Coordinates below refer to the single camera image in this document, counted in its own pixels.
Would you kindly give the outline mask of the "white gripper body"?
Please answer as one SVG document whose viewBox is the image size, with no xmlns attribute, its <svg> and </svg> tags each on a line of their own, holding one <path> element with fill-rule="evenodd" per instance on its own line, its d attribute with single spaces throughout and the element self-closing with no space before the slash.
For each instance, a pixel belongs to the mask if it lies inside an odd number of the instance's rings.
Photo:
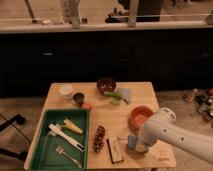
<svg viewBox="0 0 213 171">
<path fill-rule="evenodd" d="M 139 153 L 147 153 L 153 144 L 154 140 L 152 137 L 138 134 L 135 151 Z"/>
</svg>

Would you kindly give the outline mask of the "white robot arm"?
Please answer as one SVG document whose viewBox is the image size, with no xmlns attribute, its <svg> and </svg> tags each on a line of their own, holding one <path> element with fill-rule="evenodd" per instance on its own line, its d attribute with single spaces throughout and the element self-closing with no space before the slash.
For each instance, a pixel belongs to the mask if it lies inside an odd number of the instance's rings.
<svg viewBox="0 0 213 171">
<path fill-rule="evenodd" d="M 213 137 L 180 128 L 175 121 L 175 113 L 166 107 L 149 117 L 138 132 L 143 150 L 160 140 L 213 164 Z"/>
</svg>

